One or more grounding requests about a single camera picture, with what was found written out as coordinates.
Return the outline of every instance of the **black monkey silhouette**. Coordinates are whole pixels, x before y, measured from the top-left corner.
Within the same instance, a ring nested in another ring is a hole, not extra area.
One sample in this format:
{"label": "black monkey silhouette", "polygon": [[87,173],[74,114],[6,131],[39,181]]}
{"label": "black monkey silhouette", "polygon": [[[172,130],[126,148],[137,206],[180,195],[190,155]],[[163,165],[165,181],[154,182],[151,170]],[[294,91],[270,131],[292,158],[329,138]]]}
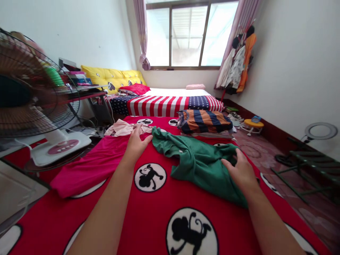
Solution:
{"label": "black monkey silhouette", "polygon": [[206,237],[206,233],[208,231],[211,231],[211,227],[206,223],[202,224],[200,219],[196,219],[195,223],[197,225],[200,223],[201,231],[197,232],[195,230],[192,230],[190,226],[192,217],[194,218],[196,217],[195,212],[192,212],[190,214],[189,222],[185,216],[182,218],[176,218],[173,221],[172,226],[171,226],[172,232],[173,232],[172,238],[176,241],[183,239],[184,243],[177,250],[175,250],[172,247],[170,250],[171,255],[177,255],[178,253],[180,253],[187,242],[194,245],[192,254],[196,255],[199,249],[201,248],[202,240]]}
{"label": "black monkey silhouette", "polygon": [[107,85],[109,85],[109,90],[115,90],[116,89],[111,82],[108,82]]}
{"label": "black monkey silhouette", "polygon": [[151,122],[151,121],[148,121],[148,120],[143,120],[143,121],[141,121],[140,123],[151,124],[152,122]]}
{"label": "black monkey silhouette", "polygon": [[177,120],[171,120],[170,124],[176,124],[176,126],[177,126]]}
{"label": "black monkey silhouette", "polygon": [[158,176],[160,180],[163,179],[162,175],[159,175],[153,168],[151,167],[150,164],[147,165],[146,168],[143,170],[139,170],[139,172],[142,174],[142,176],[139,177],[139,186],[141,187],[150,187],[151,181],[153,182],[153,187],[152,189],[156,189],[156,183],[153,180],[154,176]]}

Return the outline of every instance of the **yellow headboard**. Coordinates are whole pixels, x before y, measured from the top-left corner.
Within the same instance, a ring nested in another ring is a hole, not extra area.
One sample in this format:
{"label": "yellow headboard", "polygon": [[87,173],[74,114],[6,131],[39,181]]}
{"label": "yellow headboard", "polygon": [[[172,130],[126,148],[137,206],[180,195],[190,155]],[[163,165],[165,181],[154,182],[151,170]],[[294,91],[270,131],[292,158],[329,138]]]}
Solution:
{"label": "yellow headboard", "polygon": [[108,90],[108,94],[116,94],[122,86],[129,86],[140,83],[147,86],[142,74],[137,70],[119,71],[116,69],[96,68],[81,66],[81,70],[86,72],[86,77],[90,78],[93,84],[107,85],[112,83],[114,88],[103,87]]}

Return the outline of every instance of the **window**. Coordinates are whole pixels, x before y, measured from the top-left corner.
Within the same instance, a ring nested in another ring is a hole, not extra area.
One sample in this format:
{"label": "window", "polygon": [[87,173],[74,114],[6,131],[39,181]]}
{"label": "window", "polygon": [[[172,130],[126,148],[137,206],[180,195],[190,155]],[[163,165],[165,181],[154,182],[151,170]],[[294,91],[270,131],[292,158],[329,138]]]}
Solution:
{"label": "window", "polygon": [[146,0],[152,69],[219,69],[238,1]]}

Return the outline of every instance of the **hand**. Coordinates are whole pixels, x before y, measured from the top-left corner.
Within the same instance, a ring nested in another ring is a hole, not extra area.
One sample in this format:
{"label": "hand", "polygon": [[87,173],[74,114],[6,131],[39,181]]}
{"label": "hand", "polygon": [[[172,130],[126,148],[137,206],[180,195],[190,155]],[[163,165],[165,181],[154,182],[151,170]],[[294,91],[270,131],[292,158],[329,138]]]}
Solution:
{"label": "hand", "polygon": [[126,155],[126,157],[128,157],[130,160],[137,161],[137,159],[139,159],[139,157],[143,154],[145,148],[153,138],[152,135],[149,135],[147,138],[144,139],[144,141],[142,141],[139,137],[141,133],[141,127],[142,124],[138,124],[136,128],[131,132],[128,146],[124,154],[124,156]]}
{"label": "hand", "polygon": [[236,153],[237,163],[235,167],[233,167],[229,161],[225,159],[221,160],[222,164],[224,164],[224,166],[228,169],[233,181],[245,196],[247,196],[247,194],[252,194],[253,192],[261,190],[256,180],[254,170],[251,164],[248,162],[246,156],[239,148],[236,149]]}

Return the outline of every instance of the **red pillow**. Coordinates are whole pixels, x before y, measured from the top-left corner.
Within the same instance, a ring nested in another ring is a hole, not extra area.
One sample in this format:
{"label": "red pillow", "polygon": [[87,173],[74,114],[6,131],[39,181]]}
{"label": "red pillow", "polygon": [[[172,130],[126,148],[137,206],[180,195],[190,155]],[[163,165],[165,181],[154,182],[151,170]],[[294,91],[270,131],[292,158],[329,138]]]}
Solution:
{"label": "red pillow", "polygon": [[119,90],[121,92],[125,92],[131,95],[143,95],[146,92],[148,92],[150,90],[149,87],[144,86],[143,84],[139,84],[139,83],[135,83],[131,86],[125,86],[125,87],[120,87]]}

